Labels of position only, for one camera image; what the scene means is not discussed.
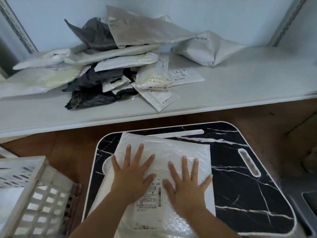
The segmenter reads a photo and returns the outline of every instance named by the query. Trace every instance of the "white plastic basket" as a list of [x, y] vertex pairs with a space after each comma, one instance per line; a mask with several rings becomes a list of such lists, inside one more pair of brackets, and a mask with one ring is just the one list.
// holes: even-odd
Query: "white plastic basket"
[[45, 156], [0, 159], [0, 238], [60, 235], [72, 186]]

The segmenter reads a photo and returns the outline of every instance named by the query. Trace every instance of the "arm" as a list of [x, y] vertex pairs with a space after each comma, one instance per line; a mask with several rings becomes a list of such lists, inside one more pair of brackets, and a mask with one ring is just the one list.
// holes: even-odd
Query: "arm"
[[139, 167], [144, 146], [141, 144], [132, 162], [130, 162], [131, 145], [126, 148], [123, 167], [120, 168], [116, 157], [111, 157], [114, 180], [111, 191], [98, 207], [81, 223], [69, 238], [113, 238], [119, 222], [129, 204], [136, 202], [147, 190], [155, 178], [143, 176], [152, 164], [155, 155]]
[[172, 162], [168, 163], [176, 184], [175, 190], [168, 180], [163, 181], [176, 213], [187, 220], [200, 238], [239, 238], [236, 232], [206, 209], [204, 193], [212, 177], [208, 176], [201, 185], [198, 185], [198, 160], [194, 161], [191, 175], [188, 172], [185, 156], [182, 159], [182, 166], [183, 179], [177, 174]]

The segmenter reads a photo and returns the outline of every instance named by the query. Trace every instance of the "brown floor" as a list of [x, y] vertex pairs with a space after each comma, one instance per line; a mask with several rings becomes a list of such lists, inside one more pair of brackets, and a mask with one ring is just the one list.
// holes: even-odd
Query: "brown floor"
[[317, 145], [317, 115], [288, 136], [285, 133], [316, 110], [317, 99], [302, 100], [35, 134], [3, 146], [19, 156], [46, 156], [51, 166], [83, 185], [75, 228], [84, 209], [96, 145], [108, 133], [227, 121], [241, 131], [274, 179], [298, 177], [304, 173], [301, 159]]

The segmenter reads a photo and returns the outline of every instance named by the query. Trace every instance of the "hand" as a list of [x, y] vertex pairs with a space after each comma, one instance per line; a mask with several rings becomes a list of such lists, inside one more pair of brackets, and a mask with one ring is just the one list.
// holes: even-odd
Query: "hand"
[[163, 185], [176, 213], [188, 220], [193, 211], [206, 208], [204, 193], [212, 181], [212, 176], [209, 175], [201, 185], [198, 185], [198, 159], [194, 161], [191, 176], [189, 176], [186, 156], [182, 158], [182, 167], [183, 180], [177, 174], [173, 163], [169, 161], [168, 168], [176, 189], [174, 191], [168, 180], [163, 180]]
[[116, 157], [112, 155], [111, 161], [114, 170], [114, 180], [111, 186], [111, 192], [118, 192], [119, 195], [125, 197], [127, 205], [136, 202], [142, 195], [145, 194], [147, 188], [155, 179], [156, 174], [150, 174], [145, 180], [143, 176], [148, 168], [153, 163], [155, 154], [139, 167], [141, 155], [144, 145], [140, 144], [133, 161], [130, 163], [131, 145], [126, 148], [123, 167], [120, 168]]

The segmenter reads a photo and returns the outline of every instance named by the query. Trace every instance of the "finger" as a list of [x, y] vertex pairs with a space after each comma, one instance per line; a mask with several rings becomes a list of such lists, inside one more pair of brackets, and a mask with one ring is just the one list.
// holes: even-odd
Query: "finger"
[[183, 180], [184, 181], [190, 180], [186, 156], [182, 157], [182, 173], [183, 173]]
[[192, 181], [195, 182], [195, 184], [198, 184], [198, 166], [199, 166], [199, 161], [198, 159], [195, 159], [193, 168], [192, 168], [192, 174], [191, 174], [191, 179]]
[[141, 166], [141, 171], [142, 171], [143, 175], [144, 175], [144, 173], [149, 169], [149, 167], [151, 166], [151, 164], [153, 163], [154, 158], [155, 158], [155, 154], [151, 155], [151, 156], [147, 159], [147, 161], [145, 161], [145, 163], [142, 164], [142, 166]]
[[163, 187], [167, 192], [167, 196], [170, 199], [171, 204], [173, 204], [175, 200], [175, 192], [173, 185], [169, 182], [169, 180], [163, 180]]
[[128, 144], [128, 146], [126, 147], [126, 150], [125, 150], [123, 167], [130, 166], [130, 157], [131, 157], [131, 144]]
[[177, 171], [176, 171], [176, 169], [171, 161], [168, 162], [168, 168], [170, 169], [171, 176], [172, 176], [175, 184], [179, 185], [182, 180], [180, 179], [180, 176], [177, 174]]
[[156, 174], [150, 174], [149, 176], [146, 177], [146, 179], [143, 181], [144, 184], [144, 189], [147, 190], [147, 188], [150, 186], [150, 184], [153, 182], [155, 179]]
[[116, 156], [114, 155], [111, 156], [111, 162], [112, 162], [113, 171], [115, 173], [121, 170], [120, 165], [117, 162]]
[[137, 152], [135, 153], [135, 156], [134, 156], [134, 159], [133, 159], [131, 165], [139, 166], [140, 159], [141, 159], [141, 156], [142, 156], [142, 153], [143, 153], [143, 149], [144, 149], [144, 144], [140, 144]]
[[212, 182], [212, 176], [209, 175], [204, 182], [201, 183], [200, 187], [203, 188], [204, 192], [206, 191], [206, 189], [208, 188], [208, 186], [210, 185], [210, 183]]

